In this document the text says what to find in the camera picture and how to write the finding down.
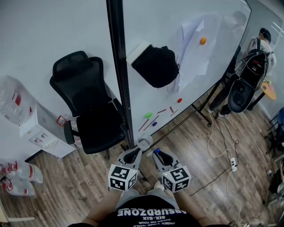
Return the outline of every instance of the white cabinet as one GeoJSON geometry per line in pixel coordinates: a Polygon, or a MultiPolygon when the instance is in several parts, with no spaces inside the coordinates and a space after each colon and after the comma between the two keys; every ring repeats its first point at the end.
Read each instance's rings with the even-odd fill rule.
{"type": "Polygon", "coordinates": [[[75,146],[66,143],[63,127],[56,120],[55,116],[35,104],[28,121],[20,125],[20,137],[50,154],[64,157],[74,151],[75,146]]]}

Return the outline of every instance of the white cable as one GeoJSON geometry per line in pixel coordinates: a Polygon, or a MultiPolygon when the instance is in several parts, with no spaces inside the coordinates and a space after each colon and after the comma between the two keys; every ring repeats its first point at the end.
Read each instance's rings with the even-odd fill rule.
{"type": "MultiPolygon", "coordinates": [[[[226,149],[225,151],[223,151],[223,153],[222,153],[221,155],[217,155],[217,156],[212,156],[212,155],[211,155],[211,153],[210,153],[210,151],[209,151],[209,141],[210,141],[210,138],[211,138],[211,136],[212,136],[212,134],[213,134],[213,126],[214,126],[214,125],[213,125],[213,119],[212,119],[210,113],[209,113],[209,116],[210,116],[211,121],[212,121],[212,131],[211,131],[211,134],[210,134],[209,139],[208,139],[208,142],[207,142],[207,149],[208,149],[209,155],[210,155],[211,157],[213,157],[213,158],[217,158],[217,157],[222,156],[226,151],[229,151],[229,152],[230,152],[230,155],[231,155],[231,158],[232,158],[232,153],[231,153],[231,151],[230,151],[229,149],[226,149]]],[[[226,191],[227,191],[227,194],[228,194],[229,196],[231,196],[231,197],[233,197],[234,199],[236,199],[237,201],[239,201],[239,203],[240,203],[240,212],[239,212],[238,222],[239,222],[240,225],[245,226],[244,224],[241,224],[241,223],[240,223],[241,201],[238,200],[236,197],[232,196],[232,195],[228,192],[228,179],[229,179],[229,176],[231,175],[232,172],[233,172],[233,171],[231,171],[231,172],[229,173],[228,177],[227,177],[227,181],[226,181],[226,191]]]]}
{"type": "Polygon", "coordinates": [[[217,158],[217,157],[222,156],[226,151],[229,151],[229,152],[230,152],[230,155],[231,155],[231,158],[232,158],[232,153],[231,153],[231,151],[230,151],[229,149],[226,149],[225,151],[223,151],[223,153],[222,153],[221,155],[217,155],[217,156],[213,156],[213,155],[210,153],[210,151],[209,151],[209,141],[210,141],[210,138],[211,138],[211,136],[212,136],[212,134],[213,134],[213,126],[214,126],[214,124],[213,124],[213,119],[212,119],[210,113],[209,113],[209,116],[210,116],[211,121],[212,121],[212,131],[211,131],[211,134],[210,134],[209,139],[208,139],[208,141],[207,141],[207,149],[208,149],[209,155],[210,155],[212,158],[217,158]]]}
{"type": "Polygon", "coordinates": [[[226,190],[227,190],[227,194],[228,194],[229,196],[231,196],[231,197],[233,197],[235,200],[239,201],[239,203],[240,203],[240,212],[239,212],[238,222],[239,222],[239,224],[240,224],[240,225],[245,226],[244,224],[241,224],[241,223],[240,223],[240,216],[241,216],[241,201],[240,201],[240,200],[238,200],[236,197],[232,196],[232,195],[229,193],[229,191],[228,191],[228,179],[229,179],[229,176],[231,175],[231,173],[232,173],[232,172],[233,172],[233,171],[231,171],[231,172],[229,173],[228,177],[227,177],[226,190]]]}
{"type": "MultiPolygon", "coordinates": [[[[200,101],[200,98],[199,98],[199,102],[200,102],[200,104],[202,105],[202,102],[200,101]]],[[[205,110],[207,110],[207,108],[204,106],[204,108],[205,108],[205,110]]],[[[208,110],[207,110],[208,111],[208,110]]]]}

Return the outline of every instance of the wooden floor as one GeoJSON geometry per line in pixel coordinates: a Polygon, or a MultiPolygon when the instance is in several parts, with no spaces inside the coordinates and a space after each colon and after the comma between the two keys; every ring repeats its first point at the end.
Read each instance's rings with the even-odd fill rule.
{"type": "MultiPolygon", "coordinates": [[[[165,135],[192,111],[187,109],[181,113],[155,133],[154,140],[165,135]]],[[[267,133],[268,120],[256,106],[251,112],[231,114],[224,121],[233,139],[240,141],[237,145],[240,164],[238,170],[231,174],[228,188],[231,194],[242,201],[241,222],[258,223],[259,220],[263,220],[265,223],[268,221],[273,223],[282,212],[279,209],[280,204],[269,208],[262,204],[262,200],[267,198],[269,186],[266,172],[273,168],[270,156],[265,155],[268,144],[263,138],[267,133]]],[[[220,125],[227,146],[236,156],[234,143],[222,122],[220,125]]],[[[216,121],[213,128],[210,149],[213,155],[218,155],[225,147],[216,121]]],[[[186,164],[192,176],[190,187],[186,189],[189,195],[208,184],[230,166],[227,155],[212,158],[208,154],[207,140],[211,129],[207,127],[207,122],[195,113],[155,147],[174,152],[180,161],[186,164]]],[[[13,223],[12,226],[66,227],[71,223],[80,222],[91,206],[95,206],[106,194],[109,167],[121,152],[123,150],[120,145],[110,149],[110,161],[105,161],[104,153],[87,155],[82,150],[74,151],[63,159],[48,153],[38,155],[31,163],[38,165],[42,170],[44,183],[34,184],[35,199],[10,196],[2,190],[0,192],[0,198],[9,217],[36,218],[35,221],[13,223]]],[[[147,183],[139,178],[135,187],[142,194],[152,189],[158,173],[151,157],[147,155],[143,156],[140,168],[150,181],[147,183]]],[[[231,220],[237,222],[240,208],[239,203],[226,193],[226,179],[229,173],[230,169],[192,196],[208,216],[223,223],[231,220]]]]}

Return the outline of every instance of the black t-shirt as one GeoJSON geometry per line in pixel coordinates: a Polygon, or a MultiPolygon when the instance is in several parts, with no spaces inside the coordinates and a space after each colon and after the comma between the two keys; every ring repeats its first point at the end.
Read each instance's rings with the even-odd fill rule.
{"type": "MultiPolygon", "coordinates": [[[[127,201],[118,210],[108,215],[99,227],[149,227],[149,226],[189,226],[201,227],[193,216],[185,211],[175,209],[170,203],[158,196],[140,196],[127,201]]],[[[92,227],[78,223],[69,227],[92,227]]]]}

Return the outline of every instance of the whiteboard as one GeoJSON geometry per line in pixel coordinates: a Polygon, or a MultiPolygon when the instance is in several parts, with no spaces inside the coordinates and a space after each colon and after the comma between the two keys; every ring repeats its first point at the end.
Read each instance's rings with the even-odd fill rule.
{"type": "Polygon", "coordinates": [[[241,41],[250,9],[244,0],[123,1],[127,56],[142,41],[147,41],[154,47],[167,46],[177,56],[180,51],[177,33],[181,25],[212,12],[220,14],[226,23],[221,23],[208,70],[206,75],[195,77],[181,92],[171,92],[174,83],[159,89],[152,87],[127,64],[135,143],[143,133],[151,135],[171,121],[222,77],[241,41]],[[236,11],[245,15],[245,22],[242,32],[232,41],[227,22],[234,19],[236,11]],[[145,118],[148,112],[153,113],[149,120],[145,118]],[[152,126],[152,122],[157,122],[156,126],[152,126]]]}

